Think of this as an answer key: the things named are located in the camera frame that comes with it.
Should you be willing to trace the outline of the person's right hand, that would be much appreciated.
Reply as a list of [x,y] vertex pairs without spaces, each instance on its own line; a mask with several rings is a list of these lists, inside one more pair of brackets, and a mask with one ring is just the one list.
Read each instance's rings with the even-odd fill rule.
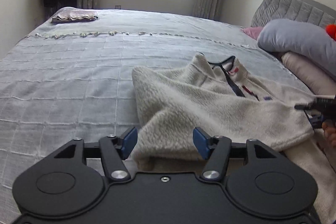
[[335,148],[336,146],[336,128],[332,120],[326,120],[322,123],[323,135],[329,144]]

